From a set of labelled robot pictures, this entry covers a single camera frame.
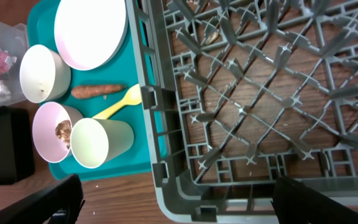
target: white plate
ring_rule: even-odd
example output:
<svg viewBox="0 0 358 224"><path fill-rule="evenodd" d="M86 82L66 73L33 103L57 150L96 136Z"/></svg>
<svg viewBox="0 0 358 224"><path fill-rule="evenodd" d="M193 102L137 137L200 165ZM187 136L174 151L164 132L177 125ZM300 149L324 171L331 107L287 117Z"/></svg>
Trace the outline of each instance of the white plate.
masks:
<svg viewBox="0 0 358 224"><path fill-rule="evenodd" d="M56 46L77 70L91 70L112 59L126 32L125 0L62 0L57 9Z"/></svg>

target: plastic spoon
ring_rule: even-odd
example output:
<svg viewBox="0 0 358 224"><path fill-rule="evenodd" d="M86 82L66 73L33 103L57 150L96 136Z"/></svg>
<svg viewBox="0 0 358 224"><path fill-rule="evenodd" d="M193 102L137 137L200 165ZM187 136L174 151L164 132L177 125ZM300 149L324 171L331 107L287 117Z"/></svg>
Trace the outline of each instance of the plastic spoon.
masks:
<svg viewBox="0 0 358 224"><path fill-rule="evenodd" d="M93 116L94 119L108 119L114 113L119 111L121 108L127 105L138 105L142 102L142 95L140 94L140 86L136 84L132 86L122 100L118 101L114 105L110 106L109 108L105 109L104 111L98 113L97 115Z"/></svg>

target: black object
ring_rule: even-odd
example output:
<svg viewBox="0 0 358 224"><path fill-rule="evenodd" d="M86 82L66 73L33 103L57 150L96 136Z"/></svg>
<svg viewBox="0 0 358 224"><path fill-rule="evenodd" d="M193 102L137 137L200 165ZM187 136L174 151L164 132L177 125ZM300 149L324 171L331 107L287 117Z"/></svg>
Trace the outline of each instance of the black object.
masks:
<svg viewBox="0 0 358 224"><path fill-rule="evenodd" d="M0 211L0 224L73 224L84 205L81 181L70 175Z"/></svg>
<svg viewBox="0 0 358 224"><path fill-rule="evenodd" d="M279 177L273 208L280 224L358 224L358 213L288 177Z"/></svg>
<svg viewBox="0 0 358 224"><path fill-rule="evenodd" d="M0 184L13 184L33 173L29 114L0 106Z"/></svg>

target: carrot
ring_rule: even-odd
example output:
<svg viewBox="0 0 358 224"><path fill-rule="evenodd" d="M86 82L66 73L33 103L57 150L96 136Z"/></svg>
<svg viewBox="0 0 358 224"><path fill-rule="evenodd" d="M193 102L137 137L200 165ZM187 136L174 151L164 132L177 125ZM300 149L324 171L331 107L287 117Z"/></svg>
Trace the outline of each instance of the carrot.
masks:
<svg viewBox="0 0 358 224"><path fill-rule="evenodd" d="M109 85L80 85L74 87L71 95L77 99L88 99L94 96L107 95L125 89L125 85L109 84Z"/></svg>

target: paper cup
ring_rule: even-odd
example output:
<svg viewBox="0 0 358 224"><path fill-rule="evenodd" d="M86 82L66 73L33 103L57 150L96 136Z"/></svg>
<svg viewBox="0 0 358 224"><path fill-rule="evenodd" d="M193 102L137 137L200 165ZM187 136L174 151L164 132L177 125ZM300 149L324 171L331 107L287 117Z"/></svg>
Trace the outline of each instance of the paper cup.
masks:
<svg viewBox="0 0 358 224"><path fill-rule="evenodd" d="M70 142L77 162L94 169L131 148L134 132L123 121L84 118L74 125Z"/></svg>
<svg viewBox="0 0 358 224"><path fill-rule="evenodd" d="M71 70L59 54L43 45L32 46L23 56L20 85L33 103L63 96L71 82Z"/></svg>
<svg viewBox="0 0 358 224"><path fill-rule="evenodd" d="M40 156L52 163L60 162L70 156L70 149L67 149L66 144L56 137L55 128L58 123L70 120L72 130L82 118L78 110L69 106L55 102L42 105L37 110L32 124L32 138Z"/></svg>

